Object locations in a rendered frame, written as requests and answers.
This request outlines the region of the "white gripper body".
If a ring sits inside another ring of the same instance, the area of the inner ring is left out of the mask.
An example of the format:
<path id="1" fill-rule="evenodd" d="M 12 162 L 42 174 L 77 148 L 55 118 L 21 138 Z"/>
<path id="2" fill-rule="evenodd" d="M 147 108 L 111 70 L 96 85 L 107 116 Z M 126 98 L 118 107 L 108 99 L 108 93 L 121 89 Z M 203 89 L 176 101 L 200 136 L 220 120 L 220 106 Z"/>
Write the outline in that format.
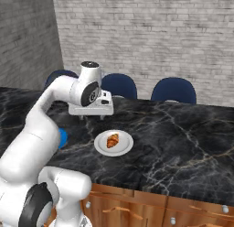
<path id="1" fill-rule="evenodd" d="M 113 115 L 113 103 L 97 104 L 92 103 L 87 107 L 69 104 L 69 114 L 71 115 Z"/>

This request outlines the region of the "brown croissant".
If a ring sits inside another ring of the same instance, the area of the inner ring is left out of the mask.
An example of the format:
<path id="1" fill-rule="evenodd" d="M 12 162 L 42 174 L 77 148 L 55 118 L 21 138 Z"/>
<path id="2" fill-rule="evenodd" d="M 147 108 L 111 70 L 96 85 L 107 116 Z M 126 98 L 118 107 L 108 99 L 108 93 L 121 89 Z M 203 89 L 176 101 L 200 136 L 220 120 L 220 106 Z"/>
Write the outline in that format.
<path id="1" fill-rule="evenodd" d="M 119 143 L 119 135 L 118 135 L 118 134 L 110 135 L 110 136 L 107 138 L 107 147 L 108 147 L 108 148 L 114 147 L 114 146 L 116 146 L 118 143 Z"/>

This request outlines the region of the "blue round plate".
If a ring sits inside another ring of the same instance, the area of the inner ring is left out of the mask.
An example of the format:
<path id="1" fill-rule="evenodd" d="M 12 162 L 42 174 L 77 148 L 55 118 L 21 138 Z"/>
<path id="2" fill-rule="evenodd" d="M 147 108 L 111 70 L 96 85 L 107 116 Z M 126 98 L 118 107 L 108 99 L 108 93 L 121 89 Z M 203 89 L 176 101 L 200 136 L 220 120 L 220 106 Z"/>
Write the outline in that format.
<path id="1" fill-rule="evenodd" d="M 66 145 L 68 141 L 68 134 L 63 128 L 59 128 L 59 134 L 60 134 L 60 141 L 58 148 L 62 148 L 64 145 Z"/>

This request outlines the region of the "white round plate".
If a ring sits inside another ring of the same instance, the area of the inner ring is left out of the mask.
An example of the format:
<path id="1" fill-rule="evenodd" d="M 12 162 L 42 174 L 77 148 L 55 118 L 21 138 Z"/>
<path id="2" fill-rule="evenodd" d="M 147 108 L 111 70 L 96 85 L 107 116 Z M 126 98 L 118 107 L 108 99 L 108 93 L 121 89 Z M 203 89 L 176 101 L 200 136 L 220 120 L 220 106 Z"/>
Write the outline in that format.
<path id="1" fill-rule="evenodd" d="M 119 142 L 115 146 L 108 148 L 108 138 L 114 134 L 119 136 Z M 128 153 L 132 149 L 133 138 L 122 130 L 108 130 L 96 136 L 94 147 L 99 153 L 107 157 L 119 157 Z"/>

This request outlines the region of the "blue chair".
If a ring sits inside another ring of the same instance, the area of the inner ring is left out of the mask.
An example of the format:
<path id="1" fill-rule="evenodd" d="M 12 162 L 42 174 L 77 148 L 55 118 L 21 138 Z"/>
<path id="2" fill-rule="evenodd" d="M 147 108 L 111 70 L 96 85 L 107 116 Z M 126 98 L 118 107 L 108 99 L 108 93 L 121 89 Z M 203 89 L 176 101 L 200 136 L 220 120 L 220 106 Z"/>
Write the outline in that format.
<path id="1" fill-rule="evenodd" d="M 108 74 L 101 80 L 101 88 L 112 96 L 118 95 L 127 99 L 137 98 L 137 89 L 133 79 L 125 74 Z"/>
<path id="2" fill-rule="evenodd" d="M 152 101 L 177 101 L 179 103 L 197 103 L 196 91 L 190 81 L 169 77 L 161 79 L 155 86 Z"/>
<path id="3" fill-rule="evenodd" d="M 73 77 L 73 78 L 79 77 L 75 72 L 73 72 L 71 70 L 54 70 L 48 76 L 44 89 L 46 89 L 59 76 L 69 76 L 69 77 Z"/>

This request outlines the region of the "wooden drawer front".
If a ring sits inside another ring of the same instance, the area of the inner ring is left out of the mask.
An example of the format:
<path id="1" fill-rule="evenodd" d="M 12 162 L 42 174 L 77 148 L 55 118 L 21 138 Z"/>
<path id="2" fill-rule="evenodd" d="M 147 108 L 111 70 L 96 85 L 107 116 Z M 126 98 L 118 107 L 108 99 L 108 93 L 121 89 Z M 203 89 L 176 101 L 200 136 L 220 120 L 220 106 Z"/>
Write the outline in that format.
<path id="1" fill-rule="evenodd" d="M 234 219 L 219 217 L 204 211 L 189 208 L 193 205 L 198 208 L 221 214 L 234 216 L 234 207 L 229 207 L 229 213 L 222 211 L 222 205 L 197 200 L 187 200 L 182 198 L 168 197 L 165 206 L 165 217 L 163 227 L 234 227 Z M 176 224 L 170 223 L 170 218 L 174 217 Z"/>
<path id="2" fill-rule="evenodd" d="M 91 203 L 89 209 L 85 206 L 87 201 Z M 165 195 L 93 184 L 81 208 L 93 227 L 162 227 L 165 203 Z M 143 219 L 137 220 L 125 211 L 102 212 L 116 206 L 127 208 Z"/>

